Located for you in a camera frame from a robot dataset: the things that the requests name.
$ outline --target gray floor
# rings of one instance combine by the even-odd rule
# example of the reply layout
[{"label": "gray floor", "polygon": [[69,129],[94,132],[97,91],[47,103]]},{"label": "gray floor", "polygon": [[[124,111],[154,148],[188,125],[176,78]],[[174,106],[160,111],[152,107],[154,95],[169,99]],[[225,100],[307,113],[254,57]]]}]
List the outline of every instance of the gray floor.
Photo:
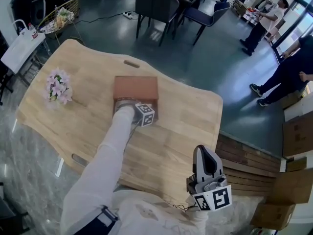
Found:
[{"label": "gray floor", "polygon": [[[206,0],[200,10],[213,14],[214,4],[215,0]],[[135,0],[81,0],[79,19],[92,21],[134,8]],[[205,29],[194,47],[200,26],[189,21],[178,28],[175,40],[168,34],[158,47],[165,24],[153,22],[148,28],[145,20],[137,40],[136,24],[137,20],[116,16],[77,26],[86,46],[92,49],[131,55],[171,78],[219,94],[224,100],[221,131],[281,156],[283,110],[279,103],[265,109],[259,107],[249,88],[250,83],[263,84],[278,63],[265,40],[252,57],[241,51],[239,39],[249,35],[251,26],[228,11],[213,27]]]},{"label": "gray floor", "polygon": [[[81,20],[94,20],[134,9],[135,0],[82,0]],[[211,14],[213,0],[201,5]],[[249,83],[265,82],[277,62],[269,45],[262,41],[252,57],[241,52],[239,39],[246,37],[251,27],[227,12],[212,28],[207,28],[197,45],[192,42],[199,29],[186,22],[173,41],[167,35],[157,46],[164,24],[144,23],[140,37],[135,39],[136,20],[123,16],[78,24],[86,45],[90,48],[121,53],[147,61],[156,69],[183,83],[212,90],[224,100],[221,130],[237,139],[281,154],[283,112],[280,105],[260,108],[249,90]],[[72,28],[62,36],[74,35]],[[0,107],[0,180],[4,190],[17,206],[27,210],[35,229],[29,234],[59,234],[62,201],[78,175],[64,165],[59,177],[56,171],[60,158],[42,137],[15,121],[15,111],[25,86],[16,81],[14,93],[5,92]],[[230,234],[249,223],[260,198],[234,197],[231,208],[210,215],[210,234]]]}]

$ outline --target wooden table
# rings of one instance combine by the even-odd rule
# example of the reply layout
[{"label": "wooden table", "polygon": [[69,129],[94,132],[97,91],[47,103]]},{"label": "wooden table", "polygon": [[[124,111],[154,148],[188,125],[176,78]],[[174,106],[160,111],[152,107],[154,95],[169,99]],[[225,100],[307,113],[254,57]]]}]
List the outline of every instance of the wooden table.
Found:
[{"label": "wooden table", "polygon": [[[137,69],[124,64],[130,61]],[[73,101],[48,109],[43,98],[50,72],[59,67],[71,76]],[[171,204],[188,197],[194,148],[215,150],[223,101],[213,92],[190,87],[127,55],[98,52],[75,40],[65,41],[28,88],[17,111],[20,123],[40,133],[77,170],[76,154],[91,161],[112,122],[112,91],[117,75],[157,76],[159,120],[138,127],[127,145],[120,183],[154,193]]]}]

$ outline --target power strip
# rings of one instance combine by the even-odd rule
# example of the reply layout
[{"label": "power strip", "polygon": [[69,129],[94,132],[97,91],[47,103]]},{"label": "power strip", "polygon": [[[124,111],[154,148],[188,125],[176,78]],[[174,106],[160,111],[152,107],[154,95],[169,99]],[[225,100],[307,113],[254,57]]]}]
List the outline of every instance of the power strip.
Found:
[{"label": "power strip", "polygon": [[132,14],[131,12],[124,12],[123,16],[128,18],[128,19],[133,19],[133,16],[131,14]]}]

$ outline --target flower bouquet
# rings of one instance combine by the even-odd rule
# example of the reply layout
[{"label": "flower bouquet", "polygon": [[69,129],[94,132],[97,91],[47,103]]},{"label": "flower bouquet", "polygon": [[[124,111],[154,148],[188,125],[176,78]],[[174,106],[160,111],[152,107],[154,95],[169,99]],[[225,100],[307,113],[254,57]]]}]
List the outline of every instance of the flower bouquet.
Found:
[{"label": "flower bouquet", "polygon": [[47,78],[45,98],[49,102],[58,101],[66,104],[72,101],[72,87],[69,85],[69,75],[64,70],[53,70]]}]

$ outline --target sneaker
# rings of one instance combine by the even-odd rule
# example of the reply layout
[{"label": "sneaker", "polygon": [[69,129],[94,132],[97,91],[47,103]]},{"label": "sneaker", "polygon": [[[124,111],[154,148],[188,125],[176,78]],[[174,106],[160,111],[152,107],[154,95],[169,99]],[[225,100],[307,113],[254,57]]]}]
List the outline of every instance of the sneaker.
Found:
[{"label": "sneaker", "polygon": [[252,52],[248,50],[247,48],[242,48],[242,51],[247,54],[248,56],[252,56]]},{"label": "sneaker", "polygon": [[268,101],[266,100],[266,98],[259,99],[257,102],[258,102],[259,105],[262,106],[262,107],[267,107],[267,106],[270,105],[270,104],[268,103]]},{"label": "sneaker", "polygon": [[246,48],[248,48],[248,45],[246,44],[245,40],[240,39],[240,43]]},{"label": "sneaker", "polygon": [[250,88],[255,92],[257,93],[257,95],[259,97],[262,97],[262,93],[260,92],[260,86],[257,86],[256,84],[250,84]]}]

